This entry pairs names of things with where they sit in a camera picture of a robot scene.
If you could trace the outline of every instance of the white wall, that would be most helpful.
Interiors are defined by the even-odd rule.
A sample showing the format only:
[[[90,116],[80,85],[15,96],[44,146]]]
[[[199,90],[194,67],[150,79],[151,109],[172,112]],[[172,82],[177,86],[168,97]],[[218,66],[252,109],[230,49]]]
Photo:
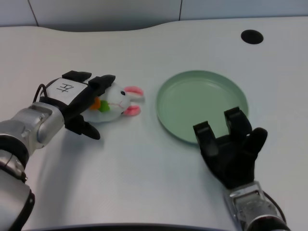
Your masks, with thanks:
[[[308,0],[0,0],[0,26],[38,23],[65,31],[134,30],[179,19],[304,15]]]
[[[181,0],[30,0],[39,26],[134,30],[179,20]]]
[[[180,19],[306,15],[308,0],[183,0]]]
[[[0,26],[36,26],[27,0],[0,0]]]

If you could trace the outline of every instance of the table surface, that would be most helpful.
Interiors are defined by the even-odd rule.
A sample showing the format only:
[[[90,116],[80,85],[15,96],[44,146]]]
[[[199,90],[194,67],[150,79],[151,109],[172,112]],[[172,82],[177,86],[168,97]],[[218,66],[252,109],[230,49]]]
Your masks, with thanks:
[[[290,228],[308,219],[308,17],[173,22],[123,32],[71,33],[0,28],[0,120],[31,104],[40,83],[70,70],[116,75],[144,89],[141,114],[96,125],[102,139],[64,128],[30,158],[27,184],[36,195],[25,229],[147,222],[235,230],[196,146],[159,124],[155,96],[171,76],[208,70],[246,94],[252,126],[268,140],[256,180],[281,206]],[[247,29],[264,41],[241,40]]]

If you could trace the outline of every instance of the robotic arm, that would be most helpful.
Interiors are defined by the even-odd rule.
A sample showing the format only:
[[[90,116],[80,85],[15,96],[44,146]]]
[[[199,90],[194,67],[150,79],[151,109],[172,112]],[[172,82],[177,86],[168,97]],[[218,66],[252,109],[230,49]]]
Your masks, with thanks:
[[[225,118],[226,136],[215,138],[207,121],[193,128],[205,163],[226,187],[225,202],[232,217],[243,231],[289,231],[279,206],[254,181],[255,160],[267,131],[252,130],[238,107],[225,111]]]
[[[31,214],[35,197],[25,184],[25,167],[36,149],[46,146],[63,125],[79,135],[100,138],[80,113],[111,86],[115,76],[84,83],[90,76],[70,71],[46,87],[41,84],[32,105],[0,122],[0,231],[21,230]],[[36,102],[41,88],[43,93]]]

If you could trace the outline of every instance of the stuffed bunny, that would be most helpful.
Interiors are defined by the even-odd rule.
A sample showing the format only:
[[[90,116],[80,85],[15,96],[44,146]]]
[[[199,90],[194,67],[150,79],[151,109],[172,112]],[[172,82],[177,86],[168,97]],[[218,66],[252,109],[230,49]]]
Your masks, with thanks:
[[[130,101],[143,98],[143,91],[138,87],[121,88],[112,83],[105,93],[95,98],[95,103],[82,113],[84,120],[89,122],[108,122],[125,116],[138,115],[141,110],[137,105],[130,105]]]

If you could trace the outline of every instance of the green plate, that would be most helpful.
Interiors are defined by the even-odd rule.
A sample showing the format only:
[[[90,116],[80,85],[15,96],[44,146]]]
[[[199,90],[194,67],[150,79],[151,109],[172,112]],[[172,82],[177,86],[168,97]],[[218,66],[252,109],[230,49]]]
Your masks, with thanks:
[[[163,126],[176,137],[197,143],[193,125],[208,121],[215,136],[228,134],[224,111],[234,107],[248,116],[241,89],[224,76],[209,71],[188,71],[167,80],[156,98]]]

